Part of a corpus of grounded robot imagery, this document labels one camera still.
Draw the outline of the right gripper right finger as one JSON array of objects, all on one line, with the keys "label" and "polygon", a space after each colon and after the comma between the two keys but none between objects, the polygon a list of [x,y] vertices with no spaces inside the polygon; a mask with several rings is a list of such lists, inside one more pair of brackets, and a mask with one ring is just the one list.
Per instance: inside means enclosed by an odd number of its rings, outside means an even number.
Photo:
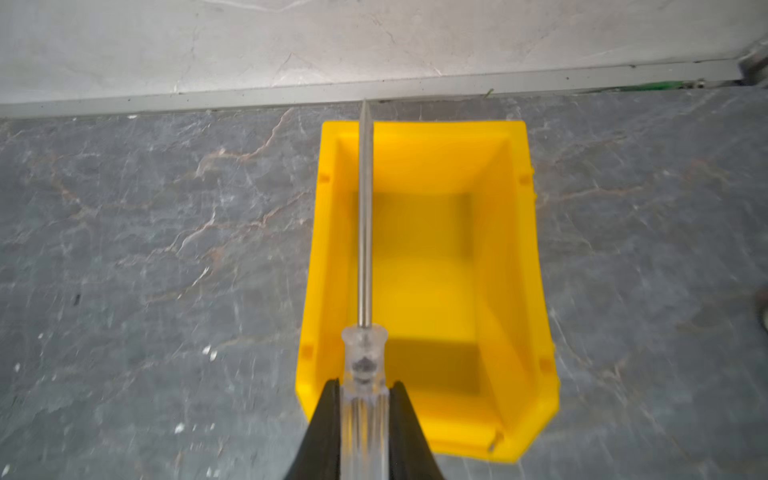
[{"label": "right gripper right finger", "polygon": [[444,480],[425,438],[405,385],[396,381],[389,395],[389,478]]}]

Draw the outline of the clear handle screwdriver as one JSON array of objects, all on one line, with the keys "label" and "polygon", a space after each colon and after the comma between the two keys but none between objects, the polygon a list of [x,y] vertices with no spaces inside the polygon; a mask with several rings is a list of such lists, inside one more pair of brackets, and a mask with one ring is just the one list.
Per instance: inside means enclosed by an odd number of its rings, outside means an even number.
[{"label": "clear handle screwdriver", "polygon": [[364,101],[359,120],[357,325],[342,332],[342,479],[389,477],[389,390],[385,373],[388,333],[373,322],[373,143],[370,105]]}]

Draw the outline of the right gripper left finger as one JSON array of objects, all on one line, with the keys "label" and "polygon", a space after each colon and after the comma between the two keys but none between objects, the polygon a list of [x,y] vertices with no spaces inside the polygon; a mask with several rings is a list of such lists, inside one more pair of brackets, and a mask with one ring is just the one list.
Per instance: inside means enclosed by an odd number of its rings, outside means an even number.
[{"label": "right gripper left finger", "polygon": [[328,380],[285,480],[339,480],[340,384]]}]

